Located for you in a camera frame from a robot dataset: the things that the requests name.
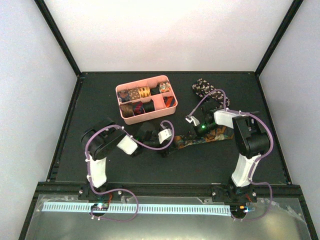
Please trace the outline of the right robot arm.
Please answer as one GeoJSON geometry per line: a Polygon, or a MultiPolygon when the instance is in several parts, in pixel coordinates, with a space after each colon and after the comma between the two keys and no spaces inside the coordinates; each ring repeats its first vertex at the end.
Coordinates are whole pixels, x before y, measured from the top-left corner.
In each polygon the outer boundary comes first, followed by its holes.
{"type": "Polygon", "coordinates": [[[207,134],[217,126],[233,130],[239,155],[235,170],[229,179],[227,195],[234,202],[240,201],[252,184],[253,174],[260,159],[268,155],[274,145],[271,131],[260,119],[260,112],[242,112],[228,108],[211,109],[203,123],[192,114],[187,115],[185,120],[193,124],[198,136],[207,134]]]}

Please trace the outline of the brown green patterned tie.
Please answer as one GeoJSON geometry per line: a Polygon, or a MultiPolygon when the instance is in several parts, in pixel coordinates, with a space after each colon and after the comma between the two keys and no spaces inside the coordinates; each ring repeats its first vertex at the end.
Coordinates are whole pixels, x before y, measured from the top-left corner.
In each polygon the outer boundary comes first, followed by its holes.
{"type": "Polygon", "coordinates": [[[197,136],[194,130],[190,130],[185,135],[176,135],[173,144],[177,149],[183,149],[191,145],[199,145],[216,141],[232,140],[235,134],[233,129],[226,126],[219,126],[211,130],[204,136],[197,136]]]}

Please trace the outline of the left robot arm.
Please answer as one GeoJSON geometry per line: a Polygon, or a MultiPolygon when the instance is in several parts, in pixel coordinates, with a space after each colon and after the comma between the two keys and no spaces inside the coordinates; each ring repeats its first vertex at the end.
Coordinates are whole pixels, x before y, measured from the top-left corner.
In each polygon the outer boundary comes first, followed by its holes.
{"type": "Polygon", "coordinates": [[[145,122],[135,135],[129,134],[124,126],[116,124],[109,117],[86,130],[81,137],[81,144],[87,163],[89,193],[97,200],[107,195],[108,188],[104,185],[107,182],[107,157],[114,149],[119,149],[132,158],[141,155],[145,149],[164,156],[173,143],[174,135],[175,128],[168,120],[163,120],[159,129],[145,122]]]}

